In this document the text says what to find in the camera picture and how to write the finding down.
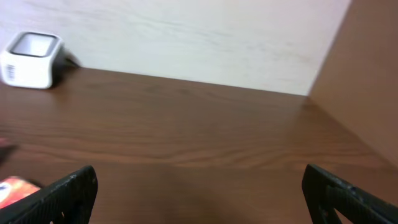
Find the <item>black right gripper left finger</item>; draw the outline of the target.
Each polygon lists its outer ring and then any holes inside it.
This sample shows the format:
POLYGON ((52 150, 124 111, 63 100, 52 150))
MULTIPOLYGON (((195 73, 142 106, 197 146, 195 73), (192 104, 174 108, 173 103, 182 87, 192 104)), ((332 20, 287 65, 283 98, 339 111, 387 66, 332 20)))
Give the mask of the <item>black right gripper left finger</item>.
POLYGON ((90 222, 98 192, 93 166, 84 166, 1 209, 1 223, 90 222))

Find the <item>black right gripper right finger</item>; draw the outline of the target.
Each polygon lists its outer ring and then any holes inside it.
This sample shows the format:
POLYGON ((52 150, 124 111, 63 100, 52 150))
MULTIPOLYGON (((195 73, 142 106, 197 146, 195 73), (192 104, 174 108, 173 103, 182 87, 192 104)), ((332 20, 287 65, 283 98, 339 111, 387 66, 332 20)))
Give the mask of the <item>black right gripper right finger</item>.
POLYGON ((397 207, 315 164, 305 168, 302 191, 313 223, 397 223, 397 207))

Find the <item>orange small snack packet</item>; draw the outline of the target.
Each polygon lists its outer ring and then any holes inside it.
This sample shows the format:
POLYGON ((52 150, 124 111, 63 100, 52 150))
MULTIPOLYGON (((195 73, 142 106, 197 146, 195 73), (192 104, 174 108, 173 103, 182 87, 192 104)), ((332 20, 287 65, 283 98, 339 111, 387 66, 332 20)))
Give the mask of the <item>orange small snack packet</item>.
POLYGON ((5 208, 40 190, 40 187, 21 177, 10 176, 1 181, 0 207, 5 208))

